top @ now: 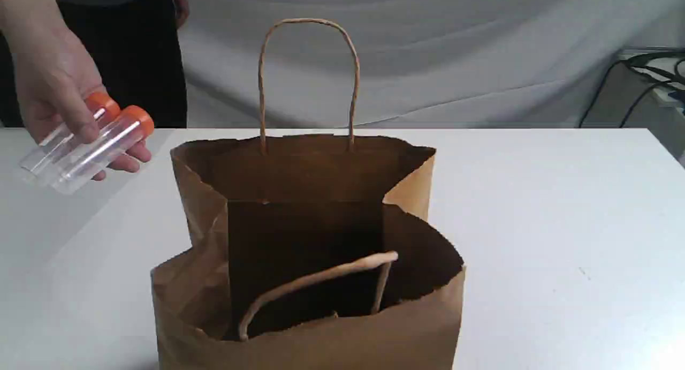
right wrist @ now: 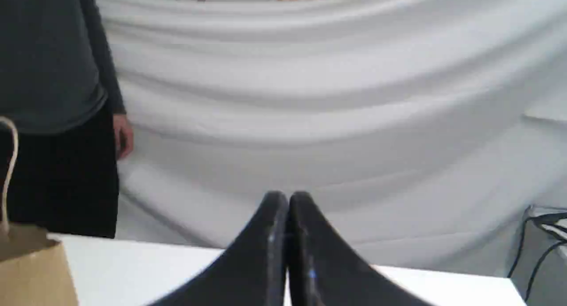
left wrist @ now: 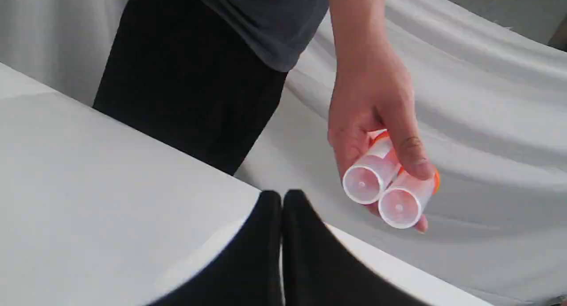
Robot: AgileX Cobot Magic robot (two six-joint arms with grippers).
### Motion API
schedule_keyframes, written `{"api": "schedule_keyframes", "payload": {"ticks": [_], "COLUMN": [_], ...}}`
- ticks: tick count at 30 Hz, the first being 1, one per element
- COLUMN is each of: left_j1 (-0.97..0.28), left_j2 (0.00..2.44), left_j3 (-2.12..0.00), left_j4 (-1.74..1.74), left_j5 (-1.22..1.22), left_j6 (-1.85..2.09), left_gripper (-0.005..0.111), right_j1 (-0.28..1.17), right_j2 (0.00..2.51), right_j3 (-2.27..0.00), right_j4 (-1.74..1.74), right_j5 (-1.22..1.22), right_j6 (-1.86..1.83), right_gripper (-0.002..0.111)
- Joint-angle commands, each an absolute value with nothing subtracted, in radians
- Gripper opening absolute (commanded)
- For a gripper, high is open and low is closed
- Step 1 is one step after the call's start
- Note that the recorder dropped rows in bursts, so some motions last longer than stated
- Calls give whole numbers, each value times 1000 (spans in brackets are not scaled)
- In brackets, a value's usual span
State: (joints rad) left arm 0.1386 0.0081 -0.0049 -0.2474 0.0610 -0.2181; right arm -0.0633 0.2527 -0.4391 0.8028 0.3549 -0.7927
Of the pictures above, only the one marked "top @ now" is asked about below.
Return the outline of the person's left hand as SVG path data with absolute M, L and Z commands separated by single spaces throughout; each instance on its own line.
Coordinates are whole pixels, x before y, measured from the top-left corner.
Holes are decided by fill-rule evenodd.
M 176 15 L 177 29 L 183 26 L 190 16 L 190 4 L 188 0 L 173 0 L 174 14 Z

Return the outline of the person's right hand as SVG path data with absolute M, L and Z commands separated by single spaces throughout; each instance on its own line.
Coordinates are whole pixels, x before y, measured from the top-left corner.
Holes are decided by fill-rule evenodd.
M 61 123 L 83 143 L 100 135 L 85 99 L 105 92 L 93 58 L 68 28 L 8 35 L 20 116 L 36 142 Z

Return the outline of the person's right forearm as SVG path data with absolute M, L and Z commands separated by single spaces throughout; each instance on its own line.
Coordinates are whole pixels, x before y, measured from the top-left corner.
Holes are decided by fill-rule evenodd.
M 2 33 L 15 52 L 59 44 L 71 31 L 56 0 L 1 0 Z

